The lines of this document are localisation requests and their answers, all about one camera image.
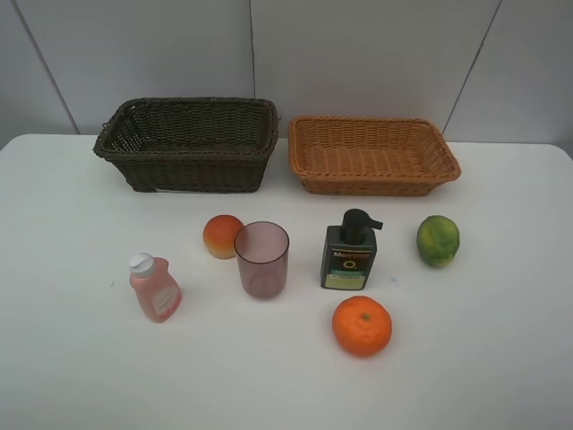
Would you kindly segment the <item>red-orange round bun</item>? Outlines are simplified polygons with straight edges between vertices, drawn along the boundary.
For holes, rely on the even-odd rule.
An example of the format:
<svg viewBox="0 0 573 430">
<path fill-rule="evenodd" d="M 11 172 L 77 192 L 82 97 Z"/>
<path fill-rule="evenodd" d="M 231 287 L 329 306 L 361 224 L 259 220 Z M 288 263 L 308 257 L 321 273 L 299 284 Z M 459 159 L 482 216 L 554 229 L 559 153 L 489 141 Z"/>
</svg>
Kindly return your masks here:
<svg viewBox="0 0 573 430">
<path fill-rule="evenodd" d="M 232 259 L 235 257 L 235 237 L 243 227 L 243 222 L 237 217 L 218 215 L 205 225 L 203 243 L 213 257 L 219 260 Z"/>
</svg>

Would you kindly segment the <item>dark green pump bottle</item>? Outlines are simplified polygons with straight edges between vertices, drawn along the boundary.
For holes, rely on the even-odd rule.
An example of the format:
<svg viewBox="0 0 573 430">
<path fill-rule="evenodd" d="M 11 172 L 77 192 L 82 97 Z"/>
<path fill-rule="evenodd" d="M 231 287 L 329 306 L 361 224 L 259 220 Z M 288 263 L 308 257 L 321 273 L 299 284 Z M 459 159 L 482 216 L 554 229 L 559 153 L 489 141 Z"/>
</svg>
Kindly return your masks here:
<svg viewBox="0 0 573 430">
<path fill-rule="evenodd" d="M 359 209 L 346 211 L 340 225 L 328 226 L 321 260 L 321 287 L 364 289 L 377 253 L 375 230 L 382 227 L 382 222 Z"/>
</svg>

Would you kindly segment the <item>orange mandarin fruit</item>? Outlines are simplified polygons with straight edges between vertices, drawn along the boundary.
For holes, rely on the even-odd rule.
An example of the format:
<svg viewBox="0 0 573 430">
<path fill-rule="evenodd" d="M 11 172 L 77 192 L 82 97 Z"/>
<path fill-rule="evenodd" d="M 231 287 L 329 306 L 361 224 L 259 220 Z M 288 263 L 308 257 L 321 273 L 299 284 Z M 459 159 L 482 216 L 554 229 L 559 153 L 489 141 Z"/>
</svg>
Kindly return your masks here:
<svg viewBox="0 0 573 430">
<path fill-rule="evenodd" d="M 331 318 L 338 345 L 355 357 L 372 357 L 389 345 L 393 325 L 388 311 L 366 296 L 342 301 Z"/>
</svg>

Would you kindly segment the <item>pink bottle white cap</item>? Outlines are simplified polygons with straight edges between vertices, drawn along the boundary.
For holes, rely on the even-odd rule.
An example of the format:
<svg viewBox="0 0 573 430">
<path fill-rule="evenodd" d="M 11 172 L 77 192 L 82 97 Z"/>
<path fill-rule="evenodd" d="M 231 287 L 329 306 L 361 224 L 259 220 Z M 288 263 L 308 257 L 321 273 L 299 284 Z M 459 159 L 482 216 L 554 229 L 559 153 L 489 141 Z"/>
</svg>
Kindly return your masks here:
<svg viewBox="0 0 573 430">
<path fill-rule="evenodd" d="M 169 262 L 151 254 L 135 254 L 128 262 L 129 283 L 143 313 L 154 323 L 169 319 L 182 302 L 182 290 L 169 272 Z"/>
</svg>

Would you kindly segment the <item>light orange wicker basket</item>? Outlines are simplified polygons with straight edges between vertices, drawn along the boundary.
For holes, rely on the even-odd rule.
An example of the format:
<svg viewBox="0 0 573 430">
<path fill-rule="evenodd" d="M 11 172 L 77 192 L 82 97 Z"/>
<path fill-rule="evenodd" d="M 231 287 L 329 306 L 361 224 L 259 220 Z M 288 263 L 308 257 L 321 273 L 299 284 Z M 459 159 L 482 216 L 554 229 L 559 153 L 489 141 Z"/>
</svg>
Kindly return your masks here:
<svg viewBox="0 0 573 430">
<path fill-rule="evenodd" d="M 288 152 L 312 194 L 425 196 L 461 175 L 440 131 L 419 118 L 299 116 Z"/>
</svg>

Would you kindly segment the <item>green lime fruit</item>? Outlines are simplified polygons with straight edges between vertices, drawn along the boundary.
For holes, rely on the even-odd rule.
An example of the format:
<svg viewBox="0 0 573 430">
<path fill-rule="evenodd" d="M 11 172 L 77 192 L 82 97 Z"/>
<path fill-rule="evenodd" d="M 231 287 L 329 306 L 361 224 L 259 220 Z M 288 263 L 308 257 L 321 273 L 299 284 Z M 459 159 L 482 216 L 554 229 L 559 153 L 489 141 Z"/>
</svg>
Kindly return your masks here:
<svg viewBox="0 0 573 430">
<path fill-rule="evenodd" d="M 450 264 L 460 246 L 457 224 L 441 215 L 427 217 L 416 233 L 416 247 L 422 260 L 432 267 Z"/>
</svg>

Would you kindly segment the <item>dark brown wicker basket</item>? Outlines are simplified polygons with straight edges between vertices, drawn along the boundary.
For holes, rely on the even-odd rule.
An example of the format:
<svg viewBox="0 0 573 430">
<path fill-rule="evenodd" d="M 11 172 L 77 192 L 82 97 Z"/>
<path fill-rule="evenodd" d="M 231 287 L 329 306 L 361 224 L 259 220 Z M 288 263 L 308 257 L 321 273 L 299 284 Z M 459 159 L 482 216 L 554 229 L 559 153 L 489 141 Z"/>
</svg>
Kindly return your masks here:
<svg viewBox="0 0 573 430">
<path fill-rule="evenodd" d="M 260 188 L 277 140 L 266 99 L 141 98 L 117 109 L 93 151 L 136 192 L 239 194 Z"/>
</svg>

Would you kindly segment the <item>translucent pink plastic cup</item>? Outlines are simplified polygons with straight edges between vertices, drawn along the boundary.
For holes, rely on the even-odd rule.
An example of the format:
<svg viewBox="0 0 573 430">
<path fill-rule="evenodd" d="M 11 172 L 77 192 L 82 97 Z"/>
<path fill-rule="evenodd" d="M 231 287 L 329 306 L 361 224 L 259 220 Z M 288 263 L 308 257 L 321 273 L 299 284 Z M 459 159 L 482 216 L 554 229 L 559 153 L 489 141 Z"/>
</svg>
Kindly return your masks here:
<svg viewBox="0 0 573 430">
<path fill-rule="evenodd" d="M 250 223 L 237 233 L 235 258 L 244 290 L 261 300 L 278 296 L 287 283 L 290 238 L 270 221 Z"/>
</svg>

